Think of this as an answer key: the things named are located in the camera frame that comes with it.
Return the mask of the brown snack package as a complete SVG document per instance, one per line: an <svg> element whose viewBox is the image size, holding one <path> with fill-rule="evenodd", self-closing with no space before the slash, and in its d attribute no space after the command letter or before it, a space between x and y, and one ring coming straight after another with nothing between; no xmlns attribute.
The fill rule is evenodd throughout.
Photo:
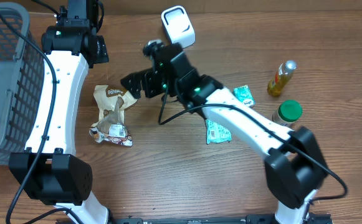
<svg viewBox="0 0 362 224"><path fill-rule="evenodd" d="M89 134L98 143L111 142L132 147L133 138L125 126L125 110L137 99L126 89L110 85L97 85L93 96L99 109L98 121L93 123Z"/></svg>

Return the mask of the teal white large packet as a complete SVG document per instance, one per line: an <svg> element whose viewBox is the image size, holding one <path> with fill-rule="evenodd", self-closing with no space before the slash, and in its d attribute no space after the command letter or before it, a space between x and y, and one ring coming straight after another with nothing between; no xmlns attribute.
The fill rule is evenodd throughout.
<svg viewBox="0 0 362 224"><path fill-rule="evenodd" d="M209 119L205 120L206 123L206 143L222 143L229 142L232 140L231 132L225 127L212 122Z"/></svg>

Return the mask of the teal white small packet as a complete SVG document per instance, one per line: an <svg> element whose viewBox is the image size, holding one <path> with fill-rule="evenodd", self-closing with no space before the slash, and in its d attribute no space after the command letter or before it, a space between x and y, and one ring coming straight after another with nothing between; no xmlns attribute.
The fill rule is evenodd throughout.
<svg viewBox="0 0 362 224"><path fill-rule="evenodd" d="M240 102L242 102L246 106L250 108L253 108L255 106L255 100L248 85L234 88L233 94Z"/></svg>

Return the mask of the yellow bottle with silver cap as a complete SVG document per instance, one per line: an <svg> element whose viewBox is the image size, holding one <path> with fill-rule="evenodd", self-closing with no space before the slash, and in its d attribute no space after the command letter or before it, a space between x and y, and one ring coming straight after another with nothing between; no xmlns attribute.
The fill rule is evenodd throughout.
<svg viewBox="0 0 362 224"><path fill-rule="evenodd" d="M279 66L275 76L268 82L267 93L270 96L280 96L285 85L291 80L297 63L294 60L288 60Z"/></svg>

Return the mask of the green lid white jar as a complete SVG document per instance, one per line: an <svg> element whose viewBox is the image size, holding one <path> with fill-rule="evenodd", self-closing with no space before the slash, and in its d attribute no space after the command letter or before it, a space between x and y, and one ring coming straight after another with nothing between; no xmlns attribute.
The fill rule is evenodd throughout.
<svg viewBox="0 0 362 224"><path fill-rule="evenodd" d="M272 121L281 126L291 126L303 114L302 106L295 100L284 101L272 115Z"/></svg>

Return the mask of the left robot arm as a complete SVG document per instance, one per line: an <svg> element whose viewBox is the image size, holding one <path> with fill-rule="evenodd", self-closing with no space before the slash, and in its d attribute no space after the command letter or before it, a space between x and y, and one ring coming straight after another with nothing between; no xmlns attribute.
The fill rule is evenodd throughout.
<svg viewBox="0 0 362 224"><path fill-rule="evenodd" d="M37 51L44 59L44 81L37 116L22 152L9 157L19 193L64 212L74 223L111 223L109 209L92 192L92 168L77 158L75 122L80 92L88 71L107 63L99 30L100 1L69 1L57 22L41 37Z"/></svg>

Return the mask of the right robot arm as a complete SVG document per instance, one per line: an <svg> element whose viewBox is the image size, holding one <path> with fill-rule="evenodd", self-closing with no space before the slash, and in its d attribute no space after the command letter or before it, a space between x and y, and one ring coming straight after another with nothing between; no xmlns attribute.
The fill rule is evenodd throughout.
<svg viewBox="0 0 362 224"><path fill-rule="evenodd" d="M180 44L151 41L143 48L149 69L120 83L136 99L175 96L187 113L198 113L246 142L264 161L267 186L279 201L272 223L307 223L309 206L327 176L315 135L281 126L240 102L221 82L200 75Z"/></svg>

